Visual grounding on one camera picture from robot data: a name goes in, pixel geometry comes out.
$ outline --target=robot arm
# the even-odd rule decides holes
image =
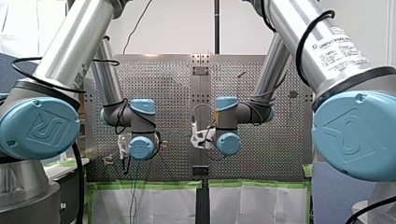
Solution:
[[[75,2],[33,74],[47,84],[21,79],[0,107],[0,154],[44,160],[72,146],[79,133],[77,92],[81,92],[94,55],[111,58],[108,40],[102,37],[126,2]],[[104,120],[112,126],[131,127],[133,123],[130,153],[137,160],[149,158],[160,142],[154,132],[153,101],[124,102],[115,69],[95,63],[93,70],[104,104]]]
[[[358,179],[396,180],[396,90],[391,84],[396,83],[396,69],[372,65],[334,23],[333,11],[323,11],[316,0],[247,1],[260,15],[265,12],[277,35],[250,106],[236,97],[217,100],[217,148],[235,154],[240,148],[237,124],[271,118],[269,105],[256,107],[263,119],[251,112],[252,106],[272,102],[274,92],[265,101],[257,99],[282,79],[290,54],[316,95],[312,134],[326,161]]]
[[[109,38],[104,37],[95,58],[112,58]],[[155,131],[155,108],[151,99],[133,99],[130,103],[122,96],[120,81],[114,66],[93,63],[92,71],[103,103],[100,118],[104,124],[116,127],[132,127],[129,154],[138,161],[152,158],[160,146],[161,137]]]
[[[275,110],[276,89],[282,84],[290,63],[290,54],[279,35],[275,35],[265,58],[256,88],[247,102],[236,97],[219,97],[216,101],[216,136],[214,145],[225,156],[236,154],[240,148],[238,123],[271,121]]]

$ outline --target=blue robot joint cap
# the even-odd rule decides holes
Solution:
[[[155,104],[151,99],[133,99],[131,109],[145,115],[155,115]]]
[[[216,99],[216,108],[218,111],[224,111],[238,105],[236,96],[220,96]]]

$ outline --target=pegboard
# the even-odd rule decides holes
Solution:
[[[117,56],[124,97],[155,101],[157,129],[168,142],[152,161],[132,161],[128,175],[122,174],[114,128],[99,120],[102,109],[99,92],[93,81],[88,85],[91,85],[91,90],[86,95],[89,98],[86,107],[92,112],[87,111],[87,120],[92,122],[88,121],[86,128],[92,128],[92,131],[86,132],[86,138],[87,149],[94,152],[88,170],[89,181],[135,179],[136,173],[138,179],[192,180],[191,161],[197,161],[197,158],[192,158],[196,157],[192,150],[197,149],[191,148],[190,143],[191,86],[196,87],[200,83],[191,81],[191,58],[191,55]],[[208,103],[214,107],[216,98],[221,95],[238,95],[241,101],[247,100],[255,88],[263,57],[210,56],[208,60]],[[209,178],[302,179],[302,165],[310,157],[310,148],[306,145],[311,146],[311,139],[306,129],[310,129],[311,122],[311,102],[307,99],[312,94],[303,85],[292,65],[276,97],[275,119],[261,127],[239,125],[241,151],[224,161],[203,161],[202,165],[209,165]],[[289,98],[290,91],[297,91],[297,98]],[[209,154],[219,156],[214,149]],[[113,164],[104,163],[103,158],[109,156],[114,159]]]
[[[150,98],[155,101],[157,130],[168,143],[151,161],[131,160],[130,172],[124,175],[117,135],[114,127],[106,126],[99,120],[102,104],[99,92],[92,84],[93,132],[92,136],[87,137],[93,138],[95,158],[89,166],[89,181],[135,179],[136,174],[137,178],[148,180],[191,180],[190,57],[159,59],[125,55],[117,59],[120,61],[117,72],[124,97]],[[112,161],[109,157],[113,157],[113,164],[109,164],[108,161]]]
[[[211,57],[213,107],[219,96],[237,95],[240,101],[247,101],[252,94],[262,61],[246,57],[250,60],[233,56]],[[297,97],[293,98],[291,92],[297,92]],[[291,63],[286,79],[277,91],[274,119],[259,127],[239,124],[241,150],[221,161],[209,160],[209,178],[303,179],[302,164],[311,157],[311,137],[306,134],[306,129],[311,128],[311,100],[312,92],[298,78],[295,65]],[[209,155],[220,158],[214,150]]]

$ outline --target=vertical metal pole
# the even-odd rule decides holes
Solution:
[[[220,54],[220,0],[215,0],[215,54]]]

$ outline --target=wire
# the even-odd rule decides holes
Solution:
[[[137,183],[137,178],[139,177],[139,167],[140,167],[140,161],[137,162],[136,166],[136,176],[134,178],[134,182],[132,183],[132,188],[131,188],[131,194],[132,194],[132,200],[131,200],[131,207],[129,208],[129,224],[132,224],[132,208],[134,207],[134,220],[136,218],[136,212],[137,212],[137,199],[135,197],[135,192],[136,192],[136,183]]]
[[[136,31],[137,26],[139,26],[139,23],[140,23],[140,21],[142,20],[143,16],[146,14],[146,11],[148,10],[149,5],[151,4],[151,2],[152,2],[152,0],[149,0],[149,1],[148,1],[148,4],[146,5],[145,9],[143,10],[142,15],[140,15],[139,20],[137,20],[137,23],[136,23],[136,25],[134,26],[134,29],[133,29],[132,32],[128,35],[128,40],[126,41],[125,47],[124,47],[124,49],[123,49],[123,51],[122,51],[122,54],[125,54],[125,50],[128,48],[129,41],[131,40],[131,36],[132,36],[132,35],[134,34],[134,32]]]
[[[373,203],[373,204],[371,204],[371,205],[368,205],[367,207],[361,209],[359,212],[353,214],[353,215],[346,221],[346,224],[352,224],[352,223],[354,223],[356,220],[358,220],[358,217],[359,217],[359,216],[363,215],[364,213],[367,213],[367,212],[369,212],[369,211],[371,211],[371,210],[373,210],[373,209],[376,209],[377,207],[384,206],[384,205],[387,205],[387,204],[389,204],[389,203],[396,203],[396,196],[393,196],[393,197],[387,198],[387,199],[385,199],[385,200],[379,201],[379,202],[377,202],[377,203]]]
[[[121,131],[119,131],[119,126],[122,125],[121,118],[122,118],[123,112],[125,111],[126,106],[129,105],[128,99],[124,98],[123,101],[124,101],[124,106],[121,109],[119,109],[119,112],[117,113],[117,122],[114,127],[114,132],[116,134],[122,134],[126,129],[126,127],[123,127],[121,129]]]
[[[52,87],[52,88],[59,89],[59,90],[62,90],[62,91],[70,91],[70,92],[75,92],[75,93],[85,93],[85,91],[76,90],[76,89],[69,89],[69,88],[66,88],[66,87],[63,87],[63,86],[59,86],[59,85],[52,84],[52,83],[50,83],[50,82],[48,82],[48,81],[44,81],[44,80],[42,80],[42,79],[40,79],[40,78],[38,78],[38,77],[35,77],[35,76],[29,74],[28,72],[22,70],[21,68],[19,68],[19,67],[17,66],[17,63],[23,63],[23,62],[29,62],[29,61],[38,61],[38,60],[41,60],[42,58],[43,58],[43,57],[31,57],[31,58],[19,58],[19,59],[15,59],[14,61],[11,62],[11,66],[12,66],[13,69],[15,69],[15,71],[17,71],[17,72],[20,73],[21,75],[23,75],[23,76],[25,76],[25,77],[29,77],[29,78],[31,78],[32,80],[34,80],[34,81],[36,81],[36,82],[38,82],[38,83],[40,83],[40,84],[46,85],[46,86],[48,86],[48,87]],[[93,59],[93,61],[94,61],[94,62],[99,62],[99,63],[114,63],[114,64],[113,64],[114,66],[117,66],[117,65],[120,64],[119,62],[114,61],[114,60],[99,60],[99,59]]]
[[[306,27],[305,32],[301,36],[301,39],[298,43],[297,47],[297,52],[296,52],[296,67],[297,67],[297,74],[300,77],[301,81],[308,87],[309,83],[305,78],[305,74],[303,71],[303,66],[302,66],[302,57],[303,57],[303,50],[304,50],[304,44],[308,36],[311,34],[311,32],[315,29],[318,23],[321,21],[332,18],[334,19],[335,17],[335,12],[333,10],[327,10],[320,14],[316,19],[312,20],[311,23],[309,23],[308,27]]]
[[[227,156],[224,155],[223,157],[221,157],[221,158],[219,158],[219,159],[216,159],[216,158],[211,157],[211,156],[209,155],[209,153],[207,153],[207,151],[206,151],[206,142],[210,142],[210,139],[207,139],[207,135],[209,134],[209,130],[210,130],[210,129],[216,127],[216,126],[214,126],[214,124],[215,124],[215,121],[213,120],[212,123],[210,124],[209,128],[207,129],[207,132],[206,132],[206,135],[205,135],[205,138],[204,138],[204,152],[205,152],[206,156],[207,156],[210,160],[212,160],[212,161],[222,161],[222,160],[224,160],[225,158],[227,158]],[[212,145],[213,145],[213,147],[214,147],[215,149],[218,149],[214,143],[212,143]]]
[[[271,24],[270,20],[268,19],[267,15],[265,14],[264,0],[262,0],[261,7],[262,7],[262,18],[264,19],[265,25],[267,25],[268,29],[270,29],[272,32],[276,33],[276,29]]]
[[[73,143],[73,153],[76,158],[76,164],[77,164],[77,171],[78,171],[78,213],[77,213],[77,219],[76,219],[76,224],[82,224],[82,219],[84,216],[84,168],[82,166],[82,161],[81,161],[81,155],[79,154],[78,146],[75,143]]]
[[[123,173],[124,175],[128,175],[128,173],[129,173],[129,167],[131,166],[131,157],[128,158],[128,164],[127,164],[127,166],[126,166],[126,169],[125,169],[125,159],[126,159],[126,158],[124,158],[124,159],[122,160],[122,173]]]
[[[210,106],[210,105],[207,105],[207,104],[198,104],[198,105],[195,105],[193,108],[192,108],[192,117],[195,119],[195,110],[196,110],[196,108],[198,108],[199,106],[206,106],[207,108],[209,108],[209,111],[211,111],[211,110],[213,110],[213,108]]]
[[[263,97],[263,96],[266,96],[266,95],[268,95],[268,94],[273,93],[274,91],[276,91],[276,90],[283,84],[283,82],[285,82],[285,79],[286,79],[286,75],[284,75],[284,76],[282,77],[282,79],[280,80],[280,82],[279,82],[271,91],[268,91],[268,92],[265,92],[265,93],[262,93],[262,94],[259,94],[259,95],[251,95],[251,96],[250,96],[250,100],[255,101],[255,102],[262,101],[262,100],[252,99],[252,97],[258,98],[258,97]]]

